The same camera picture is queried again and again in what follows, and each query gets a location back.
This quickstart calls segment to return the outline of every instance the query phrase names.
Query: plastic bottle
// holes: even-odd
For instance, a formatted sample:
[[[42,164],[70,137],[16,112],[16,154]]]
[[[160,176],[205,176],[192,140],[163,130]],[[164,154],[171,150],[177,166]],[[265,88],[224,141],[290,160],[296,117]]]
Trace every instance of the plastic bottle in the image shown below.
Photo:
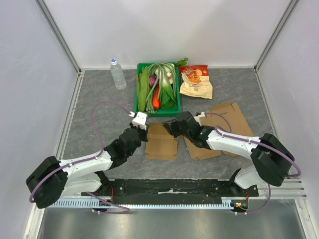
[[[118,90],[124,90],[126,88],[126,81],[124,78],[122,67],[120,64],[118,64],[116,59],[111,60],[111,73],[112,73],[116,88]]]

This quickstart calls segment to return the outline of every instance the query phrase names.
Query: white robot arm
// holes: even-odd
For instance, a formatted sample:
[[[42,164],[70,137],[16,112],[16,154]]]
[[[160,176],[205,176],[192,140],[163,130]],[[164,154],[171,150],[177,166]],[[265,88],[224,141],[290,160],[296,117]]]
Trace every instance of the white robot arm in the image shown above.
[[[141,146],[141,141],[147,141],[147,115],[138,112],[131,113],[131,116],[134,117],[131,127],[101,152],[69,160],[57,160],[55,156],[46,158],[26,180],[37,206],[45,208],[60,197],[96,192],[101,185],[108,185],[109,180],[103,171],[125,163],[136,148]],[[274,186],[282,184],[291,163],[261,146],[267,144],[294,161],[277,138],[271,134],[246,137],[201,126],[202,116],[205,113],[193,117],[190,112],[182,112],[176,119],[164,122],[163,125],[174,137],[183,135],[197,147],[228,151],[251,159],[253,166],[236,170],[230,179],[229,189],[235,195],[264,181]]]

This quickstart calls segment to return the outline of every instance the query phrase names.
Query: cardboard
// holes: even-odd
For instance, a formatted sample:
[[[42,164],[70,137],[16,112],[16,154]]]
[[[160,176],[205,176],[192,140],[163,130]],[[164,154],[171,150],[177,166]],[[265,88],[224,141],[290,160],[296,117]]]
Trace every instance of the cardboard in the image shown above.
[[[145,153],[148,159],[175,160],[177,139],[167,132],[162,123],[150,123]]]
[[[223,115],[230,123],[232,127],[232,133],[240,134],[244,136],[254,136],[249,128],[243,113],[240,111],[237,103],[226,102],[210,108],[209,112],[214,112]],[[202,125],[216,126],[219,125],[225,130],[229,130],[225,120],[219,116],[207,115],[207,118],[200,118]],[[210,150],[205,148],[197,148],[187,138],[184,138],[190,157],[194,160],[203,160],[213,158],[221,155],[220,150]],[[225,154],[229,154],[233,157],[237,156],[234,153],[223,151]]]

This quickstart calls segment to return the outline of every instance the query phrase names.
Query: green basket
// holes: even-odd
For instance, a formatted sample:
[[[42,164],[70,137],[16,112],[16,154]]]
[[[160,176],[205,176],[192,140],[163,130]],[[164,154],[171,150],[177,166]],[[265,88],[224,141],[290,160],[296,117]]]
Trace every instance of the green basket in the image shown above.
[[[150,66],[153,63],[139,63],[138,64],[138,75],[142,72],[142,69],[146,66]],[[155,111],[154,114],[148,114],[149,117],[172,117],[176,116],[180,113],[180,98],[179,98],[179,70],[178,67],[175,67],[176,71],[176,103],[174,106],[170,109],[158,109]],[[134,107],[135,112],[138,112],[138,95],[135,93],[135,107]]]

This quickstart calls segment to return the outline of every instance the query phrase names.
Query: carrot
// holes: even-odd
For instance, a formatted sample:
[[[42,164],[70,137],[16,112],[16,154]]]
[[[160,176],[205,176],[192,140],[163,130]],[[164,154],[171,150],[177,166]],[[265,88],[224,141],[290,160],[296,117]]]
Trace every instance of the carrot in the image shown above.
[[[155,94],[154,94],[153,100],[152,100],[152,106],[156,110],[158,110],[160,108],[160,100],[158,100],[159,90],[160,90],[160,87],[157,85],[156,89],[155,89]]]

